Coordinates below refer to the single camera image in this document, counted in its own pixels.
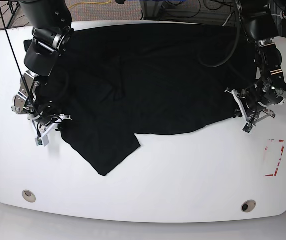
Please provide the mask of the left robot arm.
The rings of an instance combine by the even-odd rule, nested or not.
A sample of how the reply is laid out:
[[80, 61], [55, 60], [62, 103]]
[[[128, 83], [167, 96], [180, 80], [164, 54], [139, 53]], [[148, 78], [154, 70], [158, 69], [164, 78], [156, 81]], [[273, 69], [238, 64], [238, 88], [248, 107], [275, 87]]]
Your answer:
[[237, 91], [226, 89], [238, 105], [238, 116], [245, 122], [243, 131], [250, 133], [256, 124], [275, 118], [269, 106], [286, 101], [286, 83], [281, 69], [282, 57], [273, 38], [278, 31], [266, 0], [235, 0], [237, 29], [243, 30], [247, 41], [255, 45], [255, 63], [260, 77], [248, 87]]

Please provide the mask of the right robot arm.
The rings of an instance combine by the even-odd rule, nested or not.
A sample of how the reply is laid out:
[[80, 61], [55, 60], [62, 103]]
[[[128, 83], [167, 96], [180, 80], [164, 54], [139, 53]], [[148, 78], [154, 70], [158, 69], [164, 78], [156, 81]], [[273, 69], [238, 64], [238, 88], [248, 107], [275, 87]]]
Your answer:
[[47, 146], [48, 134], [69, 115], [53, 113], [51, 102], [41, 104], [36, 89], [43, 86], [40, 77], [50, 76], [58, 58], [66, 50], [73, 28], [70, 11], [62, 0], [20, 0], [20, 7], [32, 25], [32, 42], [26, 52], [25, 73], [20, 74], [20, 88], [13, 98], [12, 111], [27, 115], [35, 132], [37, 146]]

